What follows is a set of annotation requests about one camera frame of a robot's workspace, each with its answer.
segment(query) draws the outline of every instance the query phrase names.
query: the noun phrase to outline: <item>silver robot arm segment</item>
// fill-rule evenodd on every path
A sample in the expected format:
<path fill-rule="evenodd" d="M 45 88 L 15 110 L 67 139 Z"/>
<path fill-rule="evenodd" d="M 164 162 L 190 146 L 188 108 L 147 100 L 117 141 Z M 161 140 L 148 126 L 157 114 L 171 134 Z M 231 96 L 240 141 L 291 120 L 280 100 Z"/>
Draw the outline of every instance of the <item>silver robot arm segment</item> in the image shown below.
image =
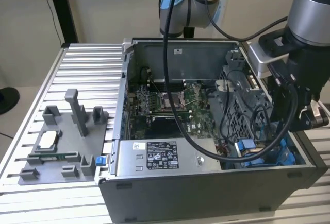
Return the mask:
<path fill-rule="evenodd" d="M 209 10 L 212 16 L 217 11 L 219 0 L 208 0 Z M 184 31 L 184 27 L 205 28 L 210 23 L 207 16 L 205 0 L 182 0 L 174 6 L 171 18 L 169 36 L 179 37 Z M 168 8 L 160 9 L 160 32 L 164 33 Z"/>

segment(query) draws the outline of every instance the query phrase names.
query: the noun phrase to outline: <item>label sticker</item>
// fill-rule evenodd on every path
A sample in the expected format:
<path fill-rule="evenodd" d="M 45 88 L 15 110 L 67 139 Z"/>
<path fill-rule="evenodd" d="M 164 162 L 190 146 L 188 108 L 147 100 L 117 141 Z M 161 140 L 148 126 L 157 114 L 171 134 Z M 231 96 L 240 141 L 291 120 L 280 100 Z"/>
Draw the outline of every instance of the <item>label sticker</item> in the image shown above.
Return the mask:
<path fill-rule="evenodd" d="M 146 153 L 146 166 L 149 170 L 179 168 L 176 142 L 147 143 Z"/>
<path fill-rule="evenodd" d="M 182 49 L 174 49 L 174 55 L 182 54 Z"/>
<path fill-rule="evenodd" d="M 133 150 L 145 150 L 145 143 L 133 143 Z"/>

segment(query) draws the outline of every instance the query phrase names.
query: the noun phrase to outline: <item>circuit board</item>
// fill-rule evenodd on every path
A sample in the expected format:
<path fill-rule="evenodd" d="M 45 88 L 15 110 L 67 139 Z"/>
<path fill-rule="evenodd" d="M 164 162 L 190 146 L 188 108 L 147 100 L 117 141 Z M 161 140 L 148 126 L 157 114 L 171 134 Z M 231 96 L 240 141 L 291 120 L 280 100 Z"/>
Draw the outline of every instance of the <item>circuit board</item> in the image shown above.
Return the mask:
<path fill-rule="evenodd" d="M 131 134 L 133 139 L 182 137 L 166 92 L 151 92 L 140 85 L 130 93 Z M 199 83 L 186 83 L 182 91 L 172 92 L 174 105 L 190 136 L 217 138 L 205 89 Z"/>

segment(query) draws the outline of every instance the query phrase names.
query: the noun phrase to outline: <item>black pole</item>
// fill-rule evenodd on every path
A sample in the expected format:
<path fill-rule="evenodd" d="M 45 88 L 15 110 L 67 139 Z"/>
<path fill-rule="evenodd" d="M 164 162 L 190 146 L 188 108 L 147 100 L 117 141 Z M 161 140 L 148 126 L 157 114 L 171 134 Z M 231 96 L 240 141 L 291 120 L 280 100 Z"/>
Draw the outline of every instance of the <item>black pole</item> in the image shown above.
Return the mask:
<path fill-rule="evenodd" d="M 58 21 L 66 43 L 78 43 L 69 0 L 53 0 Z"/>

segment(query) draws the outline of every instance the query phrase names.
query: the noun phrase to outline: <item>power supply label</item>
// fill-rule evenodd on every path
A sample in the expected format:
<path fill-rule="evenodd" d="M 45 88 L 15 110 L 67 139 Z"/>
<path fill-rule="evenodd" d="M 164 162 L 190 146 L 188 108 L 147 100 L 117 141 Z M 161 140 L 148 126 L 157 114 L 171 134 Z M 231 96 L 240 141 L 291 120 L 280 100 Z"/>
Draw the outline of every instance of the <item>power supply label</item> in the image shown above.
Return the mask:
<path fill-rule="evenodd" d="M 146 152 L 146 166 L 149 170 L 179 168 L 176 142 L 147 143 Z"/>

